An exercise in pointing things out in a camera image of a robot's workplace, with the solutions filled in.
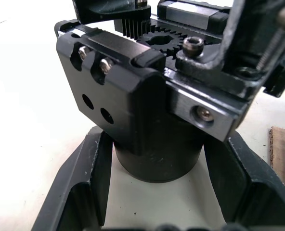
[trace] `spur gear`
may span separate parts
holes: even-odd
[[[137,42],[165,53],[167,56],[175,56],[181,50],[185,37],[186,35],[175,31],[162,30],[143,34]]]

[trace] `black gear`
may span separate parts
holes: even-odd
[[[184,35],[169,30],[149,32],[137,39],[138,43],[149,46],[167,56],[175,56],[182,48]]]

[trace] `white table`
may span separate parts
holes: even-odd
[[[0,1],[0,231],[31,229],[58,169],[95,126],[78,111],[55,51],[55,23],[72,18],[70,0]],[[285,128],[285,93],[259,93],[238,129],[266,161],[271,126]],[[203,153],[186,176],[163,184],[132,178],[114,155],[105,226],[168,222],[224,224]]]

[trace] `gear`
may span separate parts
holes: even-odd
[[[143,34],[137,39],[138,43],[149,46],[167,56],[174,56],[182,48],[185,35],[175,31],[161,29],[161,31]]]

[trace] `wooden board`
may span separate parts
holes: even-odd
[[[270,130],[270,165],[285,185],[285,129]]]

